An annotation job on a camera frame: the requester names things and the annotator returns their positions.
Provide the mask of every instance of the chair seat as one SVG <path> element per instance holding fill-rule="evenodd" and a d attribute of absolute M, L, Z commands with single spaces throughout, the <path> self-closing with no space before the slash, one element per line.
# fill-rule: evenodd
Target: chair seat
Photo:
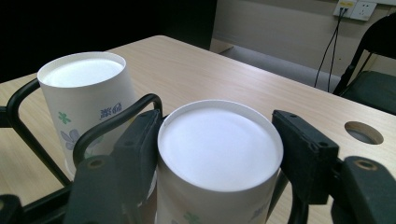
<path fill-rule="evenodd" d="M 341 94 L 343 98 L 396 115 L 396 77 L 361 72 Z"/>

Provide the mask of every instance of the cup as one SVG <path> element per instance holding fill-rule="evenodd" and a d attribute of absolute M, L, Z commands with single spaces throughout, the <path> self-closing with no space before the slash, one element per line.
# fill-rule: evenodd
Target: cup
<path fill-rule="evenodd" d="M 135 102 L 125 60 L 109 52 L 81 52 L 45 64 L 37 79 L 74 178 L 73 149 L 90 128 L 119 114 Z M 108 155 L 127 123 L 94 140 L 85 157 Z"/>
<path fill-rule="evenodd" d="M 157 224 L 265 223 L 283 157 L 273 124 L 245 105 L 184 105 L 158 135 Z"/>

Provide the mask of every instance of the black cable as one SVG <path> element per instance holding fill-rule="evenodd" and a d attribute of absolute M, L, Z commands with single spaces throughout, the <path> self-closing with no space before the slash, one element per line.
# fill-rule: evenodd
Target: black cable
<path fill-rule="evenodd" d="M 317 86 L 319 72 L 320 72 L 321 66 L 323 65 L 324 59 L 325 59 L 325 57 L 326 57 L 327 50 L 329 49 L 330 44 L 332 43 L 332 40 L 334 39 L 334 37 L 337 38 L 337 36 L 338 36 L 338 28 L 339 28 L 339 26 L 340 26 L 341 19 L 344 17 L 344 14 L 345 14 L 346 12 L 347 12 L 347 8 L 343 8 L 343 7 L 340 8 L 340 14 L 339 14 L 339 16 L 338 16 L 337 26 L 335 27 L 334 33 L 332 34 L 332 39 L 330 40 L 329 45 L 327 46 L 326 50 L 324 51 L 323 58 L 322 58 L 322 61 L 321 61 L 321 63 L 320 63 L 320 67 L 319 67 L 319 69 L 318 69 L 317 77 L 316 77 L 316 79 L 315 79 L 315 85 L 314 85 L 314 87 Z M 333 54 L 332 54 L 332 65 L 333 65 L 333 59 L 334 59 L 334 53 L 335 53 L 335 43 L 336 43 L 336 41 L 334 42 L 334 48 L 333 48 Z M 330 72 L 330 74 L 329 74 L 329 83 L 328 83 L 328 89 L 327 89 L 327 91 L 329 91 L 329 88 L 330 88 L 330 76 L 331 76 L 331 75 L 332 75 L 332 67 L 331 67 L 331 72 Z"/>

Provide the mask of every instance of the table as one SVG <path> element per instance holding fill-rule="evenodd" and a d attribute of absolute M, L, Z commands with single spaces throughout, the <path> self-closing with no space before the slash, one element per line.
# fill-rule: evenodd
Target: table
<path fill-rule="evenodd" d="M 109 51 L 125 58 L 138 97 L 147 93 L 161 97 L 165 115 L 204 99 L 235 101 L 268 119 L 275 109 L 289 111 L 337 143 L 340 159 L 367 157 L 382 163 L 396 176 L 395 116 L 162 35 Z M 0 84 L 0 105 L 6 105 L 13 92 L 35 77 L 32 74 Z M 21 119 L 64 169 L 64 155 L 40 89 L 22 103 Z M 355 139 L 345 129 L 348 121 L 375 128 L 384 142 L 370 145 Z M 61 187 L 12 129 L 0 129 L 0 194 L 16 194 L 25 205 Z M 287 223 L 290 205 L 288 186 L 268 223 Z M 308 221 L 332 223 L 330 206 L 310 206 Z"/>

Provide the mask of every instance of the power outlet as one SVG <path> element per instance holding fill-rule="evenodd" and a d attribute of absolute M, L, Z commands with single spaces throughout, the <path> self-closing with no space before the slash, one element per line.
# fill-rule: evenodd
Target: power outlet
<path fill-rule="evenodd" d="M 350 15 L 350 19 L 368 21 L 373 14 L 375 7 L 376 3 L 359 1 L 356 3 L 355 8 Z"/>
<path fill-rule="evenodd" d="M 343 15 L 345 18 L 349 18 L 350 15 L 352 14 L 353 8 L 356 5 L 356 1 L 355 0 L 339 0 L 337 6 L 335 7 L 334 16 L 340 16 L 340 10 L 341 8 L 347 9 L 346 12 L 341 12 L 341 15 Z"/>

